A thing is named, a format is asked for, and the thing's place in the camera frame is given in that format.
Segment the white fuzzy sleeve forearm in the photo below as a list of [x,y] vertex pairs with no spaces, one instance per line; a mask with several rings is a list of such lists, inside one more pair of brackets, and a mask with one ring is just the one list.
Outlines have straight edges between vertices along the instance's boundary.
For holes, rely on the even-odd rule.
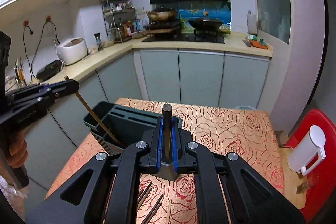
[[1,191],[11,207],[22,218],[25,218],[25,206],[24,201],[27,198],[27,194],[9,184],[2,176],[0,176]]

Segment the person left hand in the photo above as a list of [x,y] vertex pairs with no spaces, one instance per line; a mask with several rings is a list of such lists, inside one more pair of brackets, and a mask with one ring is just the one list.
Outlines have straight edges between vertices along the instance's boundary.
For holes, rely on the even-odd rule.
[[24,165],[28,157],[27,143],[23,131],[12,136],[9,145],[9,156],[6,157],[7,163],[12,168],[19,168]]

